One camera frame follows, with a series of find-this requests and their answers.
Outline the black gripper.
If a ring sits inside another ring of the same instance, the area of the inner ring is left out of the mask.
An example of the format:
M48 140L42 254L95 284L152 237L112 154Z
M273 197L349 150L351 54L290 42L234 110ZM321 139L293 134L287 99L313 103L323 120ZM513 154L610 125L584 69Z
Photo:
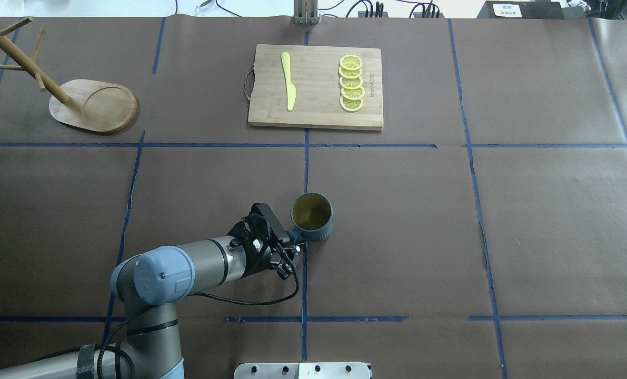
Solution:
M246 266L243 277L270 270L270 257L299 258L301 248L292 244L290 235L280 219L265 203L255 203L254 213L242 218L229 231L229 247L242 247Z

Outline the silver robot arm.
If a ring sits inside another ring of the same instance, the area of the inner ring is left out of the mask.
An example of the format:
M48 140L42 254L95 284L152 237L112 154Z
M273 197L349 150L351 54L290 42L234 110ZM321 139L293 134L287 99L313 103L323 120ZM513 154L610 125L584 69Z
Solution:
M303 240L255 203L225 236L162 246L114 269L111 288L126 318L101 344L0 370L0 378L183 378L176 302L262 271L296 276Z

